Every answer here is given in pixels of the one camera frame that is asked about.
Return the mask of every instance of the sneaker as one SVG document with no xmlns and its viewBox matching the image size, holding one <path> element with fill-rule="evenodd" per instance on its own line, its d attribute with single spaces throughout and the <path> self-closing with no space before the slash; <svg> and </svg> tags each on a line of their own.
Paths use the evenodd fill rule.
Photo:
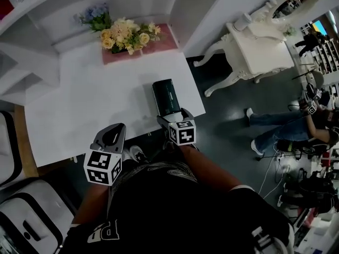
<svg viewBox="0 0 339 254">
<path fill-rule="evenodd" d="M 129 153 L 132 157 L 132 159 L 136 162 L 142 163 L 142 162 L 148 162 L 148 159 L 146 158 L 144 152 L 139 146 L 132 146 L 129 149 Z"/>
<path fill-rule="evenodd" d="M 128 149 L 124 148 L 124 149 L 122 150 L 122 161 L 124 162 L 124 161 L 126 161 L 126 160 L 131 160 L 131 159 L 132 159 L 132 157 L 131 157 L 131 155 L 129 154 Z"/>
<path fill-rule="evenodd" d="M 287 193 L 288 189 L 286 189 L 286 183 L 284 183 L 283 188 L 284 188 L 284 193 Z"/>
<path fill-rule="evenodd" d="M 282 195 L 279 196 L 278 203 L 277 203 L 277 207 L 280 207 L 281 204 L 282 204 L 281 197 L 282 197 Z"/>
<path fill-rule="evenodd" d="M 256 148 L 254 139 L 251 142 L 251 149 L 254 150 L 256 152 L 256 154 L 259 155 L 259 156 L 263 156 L 264 155 L 263 153 L 258 151 L 258 149 Z"/>
<path fill-rule="evenodd" d="M 247 109 L 247 111 L 246 111 L 246 116 L 248 117 L 248 119 L 249 119 L 252 115 L 253 115 L 253 110 L 252 110 L 252 108 Z"/>
</svg>

